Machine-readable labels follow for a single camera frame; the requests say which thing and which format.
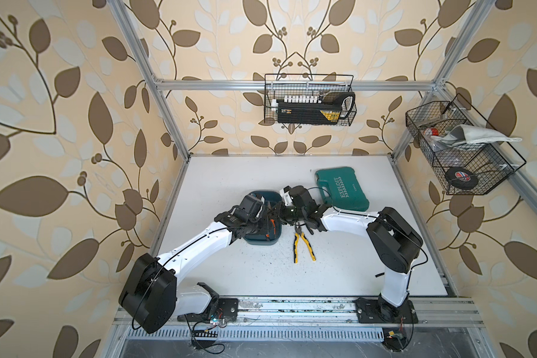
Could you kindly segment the dark teal storage tray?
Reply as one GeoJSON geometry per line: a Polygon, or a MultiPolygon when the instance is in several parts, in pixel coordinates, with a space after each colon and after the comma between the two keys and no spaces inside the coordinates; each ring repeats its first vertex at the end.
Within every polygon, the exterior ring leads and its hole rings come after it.
{"type": "Polygon", "coordinates": [[[257,232],[246,234],[244,240],[253,246],[272,246],[279,240],[282,233],[282,224],[277,220],[277,209],[280,208],[280,204],[283,204],[283,200],[278,192],[270,190],[253,191],[250,195],[263,202],[263,214],[256,223],[257,232]],[[276,220],[276,230],[273,229],[270,219],[276,220]]]}

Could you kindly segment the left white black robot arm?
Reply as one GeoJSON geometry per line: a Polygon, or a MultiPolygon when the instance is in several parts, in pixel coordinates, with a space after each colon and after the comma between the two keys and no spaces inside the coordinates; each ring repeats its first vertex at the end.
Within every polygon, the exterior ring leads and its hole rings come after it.
{"type": "Polygon", "coordinates": [[[120,307],[132,318],[132,328],[153,334],[172,316],[215,313],[217,292],[205,283],[190,289],[180,289],[180,284],[214,253],[239,239],[252,237],[255,245],[271,245],[278,240],[282,207],[278,192],[250,192],[183,245],[157,257],[139,257],[119,296],[120,307]]]}

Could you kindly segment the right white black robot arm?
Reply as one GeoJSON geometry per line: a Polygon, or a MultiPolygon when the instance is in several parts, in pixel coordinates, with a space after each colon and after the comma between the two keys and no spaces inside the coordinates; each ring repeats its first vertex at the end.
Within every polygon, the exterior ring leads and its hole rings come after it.
{"type": "Polygon", "coordinates": [[[369,239],[385,266],[380,302],[395,309],[407,301],[413,262],[423,250],[424,241],[397,210],[385,207],[379,212],[358,212],[317,204],[303,186],[287,186],[279,194],[283,199],[283,223],[302,222],[311,231],[369,239]]]}

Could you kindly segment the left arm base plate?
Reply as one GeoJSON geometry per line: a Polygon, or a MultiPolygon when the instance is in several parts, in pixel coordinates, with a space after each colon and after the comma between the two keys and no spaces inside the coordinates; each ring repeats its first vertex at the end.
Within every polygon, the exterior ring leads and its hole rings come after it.
{"type": "Polygon", "coordinates": [[[203,313],[190,313],[178,316],[179,322],[221,322],[232,323],[237,320],[239,300],[237,298],[217,298],[210,302],[203,313]]]}

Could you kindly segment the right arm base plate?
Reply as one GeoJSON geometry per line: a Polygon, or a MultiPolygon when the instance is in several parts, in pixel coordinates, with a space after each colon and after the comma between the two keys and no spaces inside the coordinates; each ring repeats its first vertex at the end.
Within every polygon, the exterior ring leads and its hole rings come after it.
{"type": "Polygon", "coordinates": [[[417,324],[419,322],[413,302],[405,298],[399,307],[392,306],[381,296],[357,298],[354,301],[357,320],[361,324],[417,324]]]}

